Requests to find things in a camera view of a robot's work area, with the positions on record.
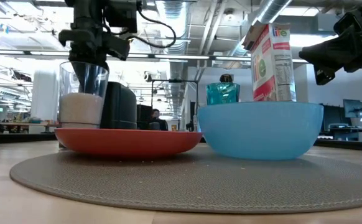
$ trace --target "round placemat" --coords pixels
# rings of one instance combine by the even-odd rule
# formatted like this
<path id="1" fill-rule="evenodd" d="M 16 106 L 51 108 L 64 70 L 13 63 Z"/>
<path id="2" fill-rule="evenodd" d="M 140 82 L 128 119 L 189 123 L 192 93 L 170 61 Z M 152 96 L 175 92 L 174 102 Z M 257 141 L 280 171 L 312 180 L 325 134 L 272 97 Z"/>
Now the round placemat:
<path id="1" fill-rule="evenodd" d="M 207 147 L 155 161 L 61 152 L 15 165 L 16 182 L 55 196 L 122 208 L 297 213 L 362 206 L 362 166 L 322 157 L 247 161 Z"/>

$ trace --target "red plate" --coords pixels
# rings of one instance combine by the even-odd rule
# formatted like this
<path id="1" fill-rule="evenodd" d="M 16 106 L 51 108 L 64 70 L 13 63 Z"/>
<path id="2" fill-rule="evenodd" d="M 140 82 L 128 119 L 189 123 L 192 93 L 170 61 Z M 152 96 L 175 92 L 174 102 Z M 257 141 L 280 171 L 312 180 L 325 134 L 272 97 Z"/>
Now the red plate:
<path id="1" fill-rule="evenodd" d="M 163 157 L 186 152 L 201 133 L 123 129 L 57 128 L 57 139 L 68 149 L 98 156 Z"/>

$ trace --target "plastic bowl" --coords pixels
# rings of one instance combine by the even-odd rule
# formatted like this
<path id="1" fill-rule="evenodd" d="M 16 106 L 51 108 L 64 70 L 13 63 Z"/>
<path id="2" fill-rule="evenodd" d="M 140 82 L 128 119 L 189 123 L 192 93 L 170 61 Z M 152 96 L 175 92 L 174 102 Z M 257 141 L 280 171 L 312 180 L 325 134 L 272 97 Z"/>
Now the plastic bowl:
<path id="1" fill-rule="evenodd" d="M 250 102 L 199 109 L 198 120 L 209 146 L 241 159 L 285 160 L 306 153 L 316 141 L 323 106 L 296 102 Z"/>

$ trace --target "clear glass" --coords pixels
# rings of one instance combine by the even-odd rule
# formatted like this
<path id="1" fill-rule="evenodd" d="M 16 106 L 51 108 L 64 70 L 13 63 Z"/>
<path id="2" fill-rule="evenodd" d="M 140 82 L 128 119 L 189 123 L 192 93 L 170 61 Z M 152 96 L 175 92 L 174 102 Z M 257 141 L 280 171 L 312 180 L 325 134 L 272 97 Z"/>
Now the clear glass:
<path id="1" fill-rule="evenodd" d="M 212 83 L 207 85 L 207 105 L 236 103 L 239 101 L 240 86 L 234 83 Z"/>
<path id="2" fill-rule="evenodd" d="M 59 121 L 63 128 L 99 128 L 107 69 L 85 62 L 60 65 Z"/>

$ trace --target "wooden table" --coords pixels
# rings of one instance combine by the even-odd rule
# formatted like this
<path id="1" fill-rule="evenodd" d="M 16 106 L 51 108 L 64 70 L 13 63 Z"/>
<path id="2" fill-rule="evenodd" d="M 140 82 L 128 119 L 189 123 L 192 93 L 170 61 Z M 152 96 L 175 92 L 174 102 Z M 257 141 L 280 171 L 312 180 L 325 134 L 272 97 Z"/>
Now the wooden table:
<path id="1" fill-rule="evenodd" d="M 0 144 L 0 224 L 362 224 L 362 208 L 295 215 L 213 215 L 104 207 L 36 192 L 9 178 L 9 169 L 18 162 L 55 152 L 57 141 Z M 362 164 L 362 151 L 313 147 L 308 154 Z"/>

